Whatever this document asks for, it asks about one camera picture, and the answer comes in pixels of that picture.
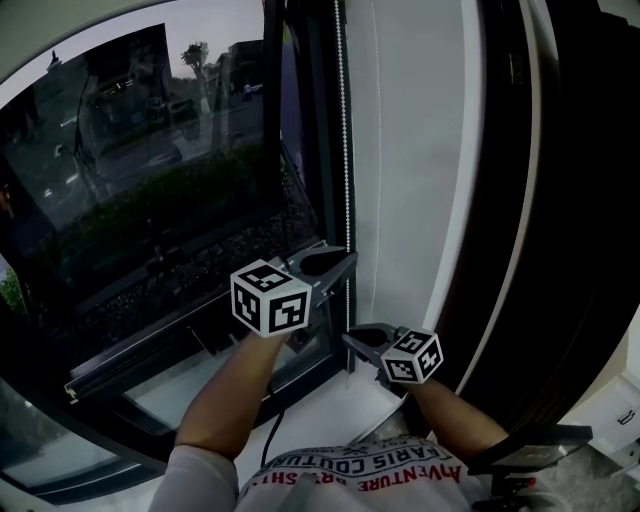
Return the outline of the black chest-mounted device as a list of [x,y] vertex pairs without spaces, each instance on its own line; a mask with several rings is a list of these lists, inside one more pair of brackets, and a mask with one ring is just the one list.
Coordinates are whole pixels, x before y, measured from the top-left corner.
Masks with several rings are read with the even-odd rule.
[[474,512],[566,512],[559,496],[544,488],[537,474],[557,465],[593,438],[589,426],[528,425],[476,456],[468,467],[490,478],[490,497]]

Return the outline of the white window sill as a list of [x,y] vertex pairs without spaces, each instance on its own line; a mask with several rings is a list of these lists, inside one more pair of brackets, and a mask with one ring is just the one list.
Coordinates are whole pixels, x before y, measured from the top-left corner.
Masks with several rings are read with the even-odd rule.
[[[374,372],[360,366],[344,371],[312,391],[285,413],[269,447],[270,456],[296,448],[348,444],[369,435],[400,407],[402,400],[373,382]],[[0,482],[4,512],[146,512],[162,478],[132,476],[114,492],[93,492],[87,499],[53,503],[51,493],[38,497],[16,484]]]

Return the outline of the white vanity cabinet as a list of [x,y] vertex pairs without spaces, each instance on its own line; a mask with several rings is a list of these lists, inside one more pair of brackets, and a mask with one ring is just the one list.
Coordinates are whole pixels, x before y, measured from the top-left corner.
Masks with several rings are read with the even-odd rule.
[[640,320],[631,322],[609,361],[561,422],[591,427],[591,447],[617,464],[640,490]]

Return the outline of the white printed t-shirt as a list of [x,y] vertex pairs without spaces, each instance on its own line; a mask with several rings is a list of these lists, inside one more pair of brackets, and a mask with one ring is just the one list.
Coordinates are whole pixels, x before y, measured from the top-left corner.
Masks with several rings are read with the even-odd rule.
[[471,512],[489,487],[438,444],[410,436],[293,450],[245,484],[224,457],[180,446],[149,512]]

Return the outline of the person's right forearm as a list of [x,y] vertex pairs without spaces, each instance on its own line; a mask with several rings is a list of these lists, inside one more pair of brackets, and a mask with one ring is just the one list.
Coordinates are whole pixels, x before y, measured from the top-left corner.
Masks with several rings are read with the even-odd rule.
[[508,438],[497,422],[435,379],[406,388],[438,443],[465,463]]

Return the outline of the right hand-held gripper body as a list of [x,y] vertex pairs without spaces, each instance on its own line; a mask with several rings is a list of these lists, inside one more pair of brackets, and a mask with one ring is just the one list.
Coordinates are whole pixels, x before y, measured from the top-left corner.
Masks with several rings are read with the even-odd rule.
[[386,380],[399,385],[424,384],[443,362],[438,335],[421,329],[406,331],[381,355]]

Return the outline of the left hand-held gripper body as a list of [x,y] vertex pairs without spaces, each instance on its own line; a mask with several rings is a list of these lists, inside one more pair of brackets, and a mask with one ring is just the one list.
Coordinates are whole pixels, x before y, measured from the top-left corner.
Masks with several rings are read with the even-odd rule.
[[260,338],[310,325],[314,287],[265,260],[232,273],[230,291],[233,316]]

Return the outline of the dark framed window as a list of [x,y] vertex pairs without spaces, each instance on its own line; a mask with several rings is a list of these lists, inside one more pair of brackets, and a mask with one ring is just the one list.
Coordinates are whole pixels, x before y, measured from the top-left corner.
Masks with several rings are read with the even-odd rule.
[[137,11],[0,84],[0,482],[162,474],[246,327],[230,276],[355,245],[345,0],[209,48]]

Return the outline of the stack of dark door panels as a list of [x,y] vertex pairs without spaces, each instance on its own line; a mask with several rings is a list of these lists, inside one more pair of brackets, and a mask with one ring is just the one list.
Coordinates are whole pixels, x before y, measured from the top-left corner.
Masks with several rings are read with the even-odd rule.
[[509,431],[559,422],[640,306],[640,27],[598,0],[545,3],[531,209],[462,390]]

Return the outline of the person's left forearm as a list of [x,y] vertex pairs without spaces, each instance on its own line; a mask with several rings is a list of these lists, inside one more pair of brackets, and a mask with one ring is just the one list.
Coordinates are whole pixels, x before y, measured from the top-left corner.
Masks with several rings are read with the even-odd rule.
[[254,428],[273,368],[288,333],[249,334],[188,407],[175,444],[234,461]]

